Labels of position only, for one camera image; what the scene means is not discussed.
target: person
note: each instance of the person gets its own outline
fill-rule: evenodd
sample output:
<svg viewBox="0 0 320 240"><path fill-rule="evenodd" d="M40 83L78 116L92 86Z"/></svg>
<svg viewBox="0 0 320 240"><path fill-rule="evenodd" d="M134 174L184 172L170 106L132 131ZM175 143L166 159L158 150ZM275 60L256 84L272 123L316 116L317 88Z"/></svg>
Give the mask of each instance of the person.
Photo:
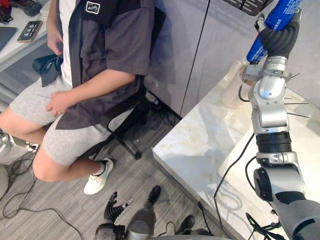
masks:
<svg viewBox="0 0 320 240"><path fill-rule="evenodd" d="M85 194L103 188L113 162L79 156L109 136L104 114L139 90L136 75L148 72L154 10L153 0L52 0L47 45L63 57L61 74L41 74L0 114L3 131L40 145L32 165L38 179L89 175Z"/></svg>

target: white t-shirt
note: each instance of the white t-shirt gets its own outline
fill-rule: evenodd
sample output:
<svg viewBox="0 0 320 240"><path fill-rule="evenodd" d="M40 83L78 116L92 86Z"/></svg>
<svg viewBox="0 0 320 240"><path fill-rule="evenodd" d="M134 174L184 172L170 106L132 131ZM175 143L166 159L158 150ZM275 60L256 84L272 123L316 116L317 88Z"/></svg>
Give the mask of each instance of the white t-shirt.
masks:
<svg viewBox="0 0 320 240"><path fill-rule="evenodd" d="M70 51L69 51L69 22L75 9L76 0L60 0L59 10L63 32L63 63L61 65L62 79L72 87Z"/></svg>

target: phone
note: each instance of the phone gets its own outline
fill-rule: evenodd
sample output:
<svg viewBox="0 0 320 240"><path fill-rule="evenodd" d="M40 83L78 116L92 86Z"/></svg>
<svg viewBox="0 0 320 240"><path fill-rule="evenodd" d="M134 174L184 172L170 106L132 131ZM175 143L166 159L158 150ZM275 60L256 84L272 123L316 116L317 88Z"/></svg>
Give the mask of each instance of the phone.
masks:
<svg viewBox="0 0 320 240"><path fill-rule="evenodd" d="M35 36L37 35L41 25L42 25L42 21L29 21L24 27L17 41L19 43L32 42Z"/></svg>

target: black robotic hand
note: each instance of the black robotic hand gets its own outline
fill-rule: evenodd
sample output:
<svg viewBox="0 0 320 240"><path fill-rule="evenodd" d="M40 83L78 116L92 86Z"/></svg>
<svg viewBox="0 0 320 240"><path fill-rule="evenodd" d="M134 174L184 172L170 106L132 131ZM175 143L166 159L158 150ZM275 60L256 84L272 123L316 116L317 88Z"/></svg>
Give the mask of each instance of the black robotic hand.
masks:
<svg viewBox="0 0 320 240"><path fill-rule="evenodd" d="M264 48L268 51L268 57L282 56L289 59L299 32L302 10L298 8L290 23L282 31L272 30L268 27L259 33Z"/></svg>
<svg viewBox="0 0 320 240"><path fill-rule="evenodd" d="M115 192L110 197L103 214L103 224L100 224L96 231L94 240L121 240L125 235L125 226L115 225L117 217L129 206L134 199L129 198L126 203L114 206L117 203L118 193Z"/></svg>

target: laptop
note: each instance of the laptop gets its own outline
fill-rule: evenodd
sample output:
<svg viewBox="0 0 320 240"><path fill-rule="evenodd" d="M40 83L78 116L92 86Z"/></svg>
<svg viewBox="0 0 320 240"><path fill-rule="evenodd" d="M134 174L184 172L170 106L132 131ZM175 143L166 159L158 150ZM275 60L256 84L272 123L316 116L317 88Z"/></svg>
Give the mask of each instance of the laptop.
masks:
<svg viewBox="0 0 320 240"><path fill-rule="evenodd" d="M4 48L6 43L16 33L16 27L0 26L0 51Z"/></svg>

